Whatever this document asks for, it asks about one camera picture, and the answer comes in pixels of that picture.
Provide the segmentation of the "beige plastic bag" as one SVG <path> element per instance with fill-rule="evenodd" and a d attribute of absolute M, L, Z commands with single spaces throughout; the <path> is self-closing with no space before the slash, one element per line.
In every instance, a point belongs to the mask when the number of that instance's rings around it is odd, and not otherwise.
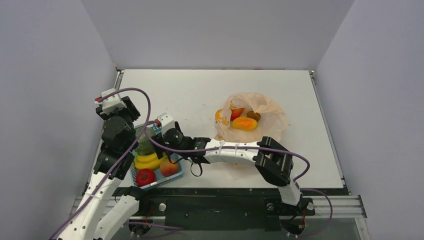
<path fill-rule="evenodd" d="M 230 95 L 216 111 L 216 140 L 254 142 L 263 137 L 282 139 L 289 119 L 279 104 L 258 92 Z"/>

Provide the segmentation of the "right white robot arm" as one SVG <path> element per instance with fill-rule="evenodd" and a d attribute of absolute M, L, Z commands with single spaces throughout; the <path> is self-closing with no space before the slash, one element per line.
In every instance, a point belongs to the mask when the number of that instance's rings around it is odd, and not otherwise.
<path fill-rule="evenodd" d="M 297 216 L 304 212 L 308 203 L 303 200 L 297 183 L 299 176 L 293 173 L 294 161 L 301 155 L 288 151 L 272 137 L 264 136 L 260 141 L 228 142 L 208 137 L 183 135 L 177 123 L 173 127 L 162 125 L 162 132 L 149 137 L 158 156 L 163 153 L 177 154 L 180 160 L 191 165 L 231 163 L 253 166 L 262 178 L 277 187 L 283 209 Z"/>

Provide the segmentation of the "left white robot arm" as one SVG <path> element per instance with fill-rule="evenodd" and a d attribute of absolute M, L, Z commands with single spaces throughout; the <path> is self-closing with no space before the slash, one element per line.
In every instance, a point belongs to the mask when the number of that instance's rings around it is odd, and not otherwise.
<path fill-rule="evenodd" d="M 96 108 L 104 120 L 102 144 L 89 185 L 77 210 L 70 216 L 57 238 L 92 240 L 109 199 L 125 178 L 138 145 L 134 121 L 140 117 L 128 96 L 111 96 Z"/>

